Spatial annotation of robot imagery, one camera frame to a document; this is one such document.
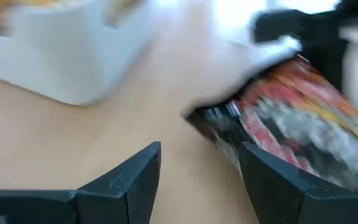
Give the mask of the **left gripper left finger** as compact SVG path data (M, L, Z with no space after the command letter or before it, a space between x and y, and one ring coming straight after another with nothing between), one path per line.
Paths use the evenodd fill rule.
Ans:
M161 143L153 142L79 189L0 190L0 223L149 223L160 168Z

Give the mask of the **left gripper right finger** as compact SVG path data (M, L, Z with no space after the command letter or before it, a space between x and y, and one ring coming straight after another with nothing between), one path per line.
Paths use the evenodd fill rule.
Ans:
M239 145L244 184L262 224L358 224L358 194L301 170L255 144Z

